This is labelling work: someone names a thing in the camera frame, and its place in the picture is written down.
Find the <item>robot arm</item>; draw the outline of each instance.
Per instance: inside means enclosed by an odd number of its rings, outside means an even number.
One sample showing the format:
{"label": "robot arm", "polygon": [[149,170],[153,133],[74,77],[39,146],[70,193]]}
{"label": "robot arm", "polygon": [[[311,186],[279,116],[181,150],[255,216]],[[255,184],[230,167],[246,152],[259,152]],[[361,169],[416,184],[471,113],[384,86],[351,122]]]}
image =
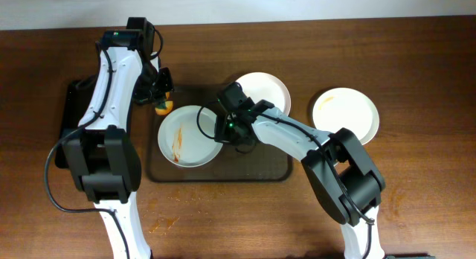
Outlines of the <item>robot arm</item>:
{"label": "robot arm", "polygon": [[[89,125],[62,144],[77,189],[84,191],[96,208],[113,211],[117,217],[118,224],[108,214],[101,214],[114,258],[152,257],[138,216],[141,162],[129,139],[129,128],[133,101],[161,103],[165,93],[173,90],[167,68],[159,70],[158,55],[150,59],[154,31],[145,18],[129,18],[126,30],[104,33],[100,72],[79,122],[79,126]],[[97,114],[99,118],[91,122]]]}
{"label": "robot arm", "polygon": [[[287,117],[272,103],[262,100],[255,104],[237,83],[224,88],[218,98],[227,115],[217,117],[215,141],[234,145],[259,141],[301,161],[319,203],[341,224],[345,257],[384,257],[376,217],[385,181],[352,132],[342,128],[332,134],[308,127]],[[337,172],[334,175],[332,164],[345,161],[350,166],[340,176]],[[372,219],[373,226],[362,217]]]}

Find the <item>orange fruit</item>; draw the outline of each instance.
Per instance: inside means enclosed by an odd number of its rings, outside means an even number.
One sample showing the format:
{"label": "orange fruit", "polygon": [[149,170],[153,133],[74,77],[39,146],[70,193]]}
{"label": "orange fruit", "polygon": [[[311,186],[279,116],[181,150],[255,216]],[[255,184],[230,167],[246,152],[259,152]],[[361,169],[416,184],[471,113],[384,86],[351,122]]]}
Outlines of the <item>orange fruit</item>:
{"label": "orange fruit", "polygon": [[165,101],[155,107],[155,113],[157,115],[167,115],[172,111],[173,102]]}

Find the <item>white wall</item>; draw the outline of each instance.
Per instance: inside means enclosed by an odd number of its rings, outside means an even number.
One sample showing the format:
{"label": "white wall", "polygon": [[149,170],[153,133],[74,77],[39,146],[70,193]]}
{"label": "white wall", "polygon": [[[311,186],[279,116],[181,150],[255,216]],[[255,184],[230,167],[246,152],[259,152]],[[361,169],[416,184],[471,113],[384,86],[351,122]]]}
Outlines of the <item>white wall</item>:
{"label": "white wall", "polygon": [[476,0],[0,0],[0,29],[476,14]]}

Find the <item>tray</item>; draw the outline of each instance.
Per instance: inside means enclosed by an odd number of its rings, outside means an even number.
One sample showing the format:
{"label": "tray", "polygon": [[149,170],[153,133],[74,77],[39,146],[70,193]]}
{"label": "tray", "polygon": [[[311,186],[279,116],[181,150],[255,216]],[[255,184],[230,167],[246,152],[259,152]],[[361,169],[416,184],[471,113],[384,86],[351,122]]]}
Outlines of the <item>tray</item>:
{"label": "tray", "polygon": [[[188,105],[204,105],[216,100],[223,86],[176,86],[169,100],[174,109]],[[215,113],[218,104],[209,107]],[[258,144],[251,153],[241,154],[235,147],[223,145],[220,153],[205,165],[183,168],[170,163],[158,148],[158,128],[165,117],[151,111],[150,137],[144,159],[147,177],[154,182],[276,182],[286,179],[292,171],[292,158],[276,147]]]}

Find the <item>white bowl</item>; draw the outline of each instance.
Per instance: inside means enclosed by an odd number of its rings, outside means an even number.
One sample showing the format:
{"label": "white bowl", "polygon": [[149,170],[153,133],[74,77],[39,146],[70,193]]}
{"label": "white bowl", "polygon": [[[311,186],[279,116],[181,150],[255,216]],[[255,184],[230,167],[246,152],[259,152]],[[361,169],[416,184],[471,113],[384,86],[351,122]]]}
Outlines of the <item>white bowl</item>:
{"label": "white bowl", "polygon": [[289,115],[291,111],[291,95],[281,80],[262,72],[254,72],[241,76],[237,82],[241,85],[246,96],[254,103],[267,100],[273,103],[281,112]]}
{"label": "white bowl", "polygon": [[[171,112],[158,129],[158,147],[173,164],[180,167],[198,167],[209,162],[223,144],[206,138],[196,125],[200,106],[183,106]],[[214,136],[216,115],[204,108],[200,113],[200,127]]]}
{"label": "white bowl", "polygon": [[373,102],[355,89],[337,88],[324,92],[312,108],[312,121],[318,130],[352,131],[362,144],[379,130],[380,118]]}

